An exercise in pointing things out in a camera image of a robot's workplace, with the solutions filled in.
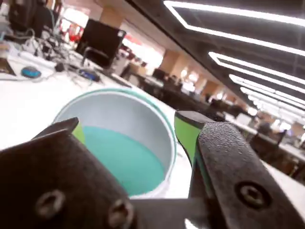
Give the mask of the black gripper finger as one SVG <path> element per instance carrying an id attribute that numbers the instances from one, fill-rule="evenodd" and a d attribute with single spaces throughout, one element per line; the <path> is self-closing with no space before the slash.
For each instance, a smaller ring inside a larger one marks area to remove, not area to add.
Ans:
<path id="1" fill-rule="evenodd" d="M 192 164 L 189 197 L 212 229 L 298 229 L 300 214 L 236 128 L 176 111 L 174 130 Z"/>
<path id="2" fill-rule="evenodd" d="M 1 228 L 135 228 L 127 193 L 72 134 L 77 123 L 59 122 L 1 150 Z"/>

